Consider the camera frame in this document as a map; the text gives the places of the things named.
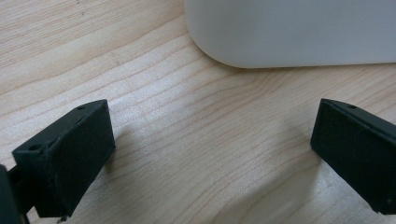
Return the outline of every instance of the light wood surface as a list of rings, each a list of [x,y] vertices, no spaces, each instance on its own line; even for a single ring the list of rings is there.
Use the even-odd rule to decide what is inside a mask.
[[[321,98],[396,123],[396,64],[244,70],[182,0],[1,1],[0,162],[108,99],[117,153],[66,223],[392,223],[313,152]],[[33,223],[55,223],[37,217]]]

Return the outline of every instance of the white plastic box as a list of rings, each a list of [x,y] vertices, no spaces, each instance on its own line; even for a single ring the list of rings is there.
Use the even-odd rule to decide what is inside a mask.
[[[185,0],[201,50],[236,67],[396,62],[396,0]]]

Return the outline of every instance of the screw hole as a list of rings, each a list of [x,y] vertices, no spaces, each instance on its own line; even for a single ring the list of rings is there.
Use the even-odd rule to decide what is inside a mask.
[[[35,144],[29,147],[30,151],[34,151],[34,150],[38,150],[39,148],[41,148],[40,144]]]

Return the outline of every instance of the black plastic part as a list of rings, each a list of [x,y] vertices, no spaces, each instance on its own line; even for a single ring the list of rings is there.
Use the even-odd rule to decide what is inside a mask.
[[[312,148],[373,208],[396,214],[396,126],[354,105],[322,99]]]
[[[56,120],[12,152],[16,176],[35,190],[18,200],[20,211],[32,201],[40,217],[71,217],[114,149],[106,100],[81,105]]]
[[[0,223],[22,224],[6,167],[0,165]]]

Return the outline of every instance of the table surface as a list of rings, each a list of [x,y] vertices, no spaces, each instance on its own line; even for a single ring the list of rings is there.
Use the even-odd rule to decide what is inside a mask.
[[[0,162],[107,99],[117,152],[67,223],[391,223],[309,146],[321,98],[396,122],[396,64],[239,69],[182,0],[0,2]],[[56,218],[33,223],[55,223]]]

